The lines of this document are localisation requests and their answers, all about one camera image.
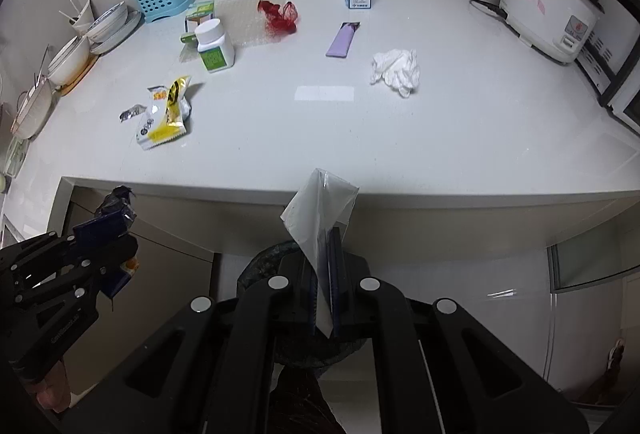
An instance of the rice cooker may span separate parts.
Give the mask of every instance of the rice cooker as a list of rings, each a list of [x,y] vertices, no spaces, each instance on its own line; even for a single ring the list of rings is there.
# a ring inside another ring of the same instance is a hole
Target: rice cooker
[[[603,14],[598,0],[500,0],[499,8],[479,3],[504,18],[523,43],[563,63],[577,57]]]

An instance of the small green box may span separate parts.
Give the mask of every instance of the small green box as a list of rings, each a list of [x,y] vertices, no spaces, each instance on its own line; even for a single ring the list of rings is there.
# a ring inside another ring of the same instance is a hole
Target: small green box
[[[202,3],[194,3],[184,15],[184,34],[180,36],[182,42],[194,42],[196,27],[204,21],[212,20],[215,17],[215,2],[206,1]]]

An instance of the yellow snack bag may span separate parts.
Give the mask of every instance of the yellow snack bag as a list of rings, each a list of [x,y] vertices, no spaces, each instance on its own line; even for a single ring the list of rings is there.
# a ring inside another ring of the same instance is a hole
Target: yellow snack bag
[[[184,100],[184,92],[189,86],[191,77],[180,77],[171,87],[155,86],[148,88],[151,94],[151,105],[143,114],[136,141],[145,151],[156,145],[184,135],[183,115],[188,103]]]

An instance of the red plastic bag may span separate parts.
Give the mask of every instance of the red plastic bag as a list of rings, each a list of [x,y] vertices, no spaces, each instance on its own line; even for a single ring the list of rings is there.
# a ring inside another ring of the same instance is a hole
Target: red plastic bag
[[[267,18],[267,31],[274,34],[293,34],[296,31],[296,19],[298,11],[296,5],[287,2],[280,10],[280,5],[274,5],[268,1],[258,2],[258,11],[263,11]]]

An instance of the wooden cutting board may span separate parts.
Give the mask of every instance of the wooden cutting board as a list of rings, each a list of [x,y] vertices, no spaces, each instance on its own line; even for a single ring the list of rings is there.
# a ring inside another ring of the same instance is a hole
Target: wooden cutting board
[[[78,83],[84,78],[84,76],[87,73],[89,73],[89,70],[94,67],[94,64],[96,63],[97,60],[98,60],[98,56],[92,55],[91,59],[89,59],[89,62],[86,64],[86,66],[82,70],[82,73],[79,74],[78,77],[76,77],[76,80],[71,82],[71,84],[67,84],[66,86],[62,86],[60,88],[60,95],[64,97],[65,95],[68,95],[69,93],[71,93],[71,90],[75,88],[78,85]]]

